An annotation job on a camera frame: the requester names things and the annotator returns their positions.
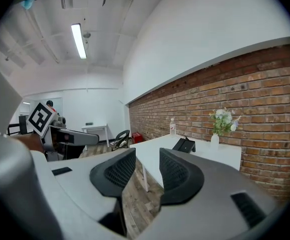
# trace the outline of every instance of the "white vase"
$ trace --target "white vase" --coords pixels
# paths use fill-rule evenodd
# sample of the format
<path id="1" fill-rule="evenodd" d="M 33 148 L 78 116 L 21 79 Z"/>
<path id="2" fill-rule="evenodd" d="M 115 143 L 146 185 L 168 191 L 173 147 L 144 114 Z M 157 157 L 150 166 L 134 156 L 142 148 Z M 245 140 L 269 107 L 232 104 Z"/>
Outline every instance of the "white vase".
<path id="1" fill-rule="evenodd" d="M 210 142 L 210 149 L 213 151 L 217 151 L 219 146 L 219 136 L 218 134 L 214 133 L 211 137 L 211 142 Z"/>

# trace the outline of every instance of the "fluorescent light fixture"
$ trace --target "fluorescent light fixture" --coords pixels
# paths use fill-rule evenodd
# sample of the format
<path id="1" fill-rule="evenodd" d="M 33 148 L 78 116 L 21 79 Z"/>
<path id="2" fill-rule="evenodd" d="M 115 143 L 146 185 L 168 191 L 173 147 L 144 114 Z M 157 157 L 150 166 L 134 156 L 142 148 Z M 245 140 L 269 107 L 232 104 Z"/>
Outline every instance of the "fluorescent light fixture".
<path id="1" fill-rule="evenodd" d="M 81 59 L 86 58 L 86 52 L 83 44 L 83 38 L 81 37 L 81 28 L 80 24 L 71 25 L 71 31 L 73 32 L 73 36 L 75 39 L 75 44 Z"/>

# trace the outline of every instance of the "office chair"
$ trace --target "office chair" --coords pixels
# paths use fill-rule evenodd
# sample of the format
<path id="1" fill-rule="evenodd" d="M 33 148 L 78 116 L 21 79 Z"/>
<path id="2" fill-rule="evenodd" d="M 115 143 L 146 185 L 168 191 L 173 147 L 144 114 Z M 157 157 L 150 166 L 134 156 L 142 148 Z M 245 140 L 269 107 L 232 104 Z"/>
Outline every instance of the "office chair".
<path id="1" fill-rule="evenodd" d="M 116 136 L 115 141 L 111 142 L 109 144 L 109 146 L 111 147 L 111 151 L 117 150 L 119 148 L 127 148 L 128 147 L 129 133 L 130 133 L 130 130 L 125 130 L 125 131 L 122 131 L 121 133 L 119 133 Z"/>

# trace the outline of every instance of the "small white table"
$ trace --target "small white table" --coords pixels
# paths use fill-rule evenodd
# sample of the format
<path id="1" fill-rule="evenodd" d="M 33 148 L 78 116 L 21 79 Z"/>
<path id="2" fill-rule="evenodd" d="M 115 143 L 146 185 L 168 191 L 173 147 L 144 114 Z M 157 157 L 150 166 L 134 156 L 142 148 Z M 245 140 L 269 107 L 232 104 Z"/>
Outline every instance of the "small white table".
<path id="1" fill-rule="evenodd" d="M 87 131 L 105 130 L 107 147 L 109 148 L 107 123 L 95 123 L 93 125 L 86 125 L 86 126 L 83 126 L 81 129 L 84 133 L 87 133 Z"/>
<path id="2" fill-rule="evenodd" d="M 170 136 L 170 134 L 168 134 L 159 138 L 130 145 L 131 148 L 136 148 L 136 156 L 143 165 L 146 192 L 148 192 L 146 170 L 160 186 L 164 187 L 163 179 L 159 171 L 159 148 L 172 149 L 180 138 L 183 137 L 180 135 Z M 239 171 L 241 147 L 219 144 L 217 151 L 211 151 L 209 141 L 195 138 L 188 139 L 196 143 L 196 152 L 191 152 L 190 154 L 232 166 Z"/>

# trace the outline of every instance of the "white ceiling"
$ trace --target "white ceiling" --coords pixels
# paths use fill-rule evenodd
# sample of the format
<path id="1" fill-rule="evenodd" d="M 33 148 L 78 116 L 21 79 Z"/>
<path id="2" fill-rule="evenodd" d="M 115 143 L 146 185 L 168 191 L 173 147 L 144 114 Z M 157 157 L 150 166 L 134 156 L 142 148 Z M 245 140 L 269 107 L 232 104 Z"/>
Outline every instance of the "white ceiling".
<path id="1" fill-rule="evenodd" d="M 123 70 L 137 35 L 160 0 L 37 0 L 29 10 L 13 5 L 0 24 L 0 70 L 61 66 Z M 80 59 L 71 25 L 80 23 L 87 59 Z"/>

